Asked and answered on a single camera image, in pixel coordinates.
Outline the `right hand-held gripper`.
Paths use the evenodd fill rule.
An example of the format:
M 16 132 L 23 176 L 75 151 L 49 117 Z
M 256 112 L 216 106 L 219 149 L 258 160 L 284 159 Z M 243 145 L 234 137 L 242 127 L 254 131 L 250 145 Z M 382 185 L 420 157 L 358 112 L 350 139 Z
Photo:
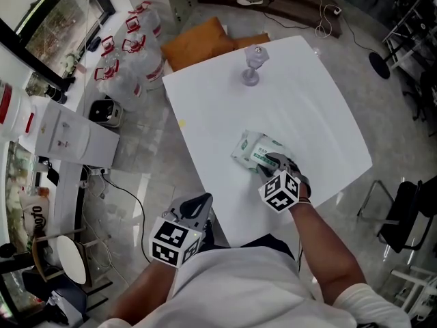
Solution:
M 258 189 L 262 202 L 276 213 L 282 213 L 296 204 L 310 204 L 311 186 L 297 164 L 284 154 L 269 152 L 266 158 L 276 165 L 270 169 L 257 165 L 262 185 Z

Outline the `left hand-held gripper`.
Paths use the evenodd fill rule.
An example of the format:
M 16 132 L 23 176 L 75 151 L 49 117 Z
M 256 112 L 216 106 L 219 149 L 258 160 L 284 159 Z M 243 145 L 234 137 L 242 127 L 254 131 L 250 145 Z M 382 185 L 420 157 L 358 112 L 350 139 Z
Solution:
M 210 193 L 174 199 L 152 228 L 150 257 L 177 269 L 191 259 L 205 238 L 212 202 Z

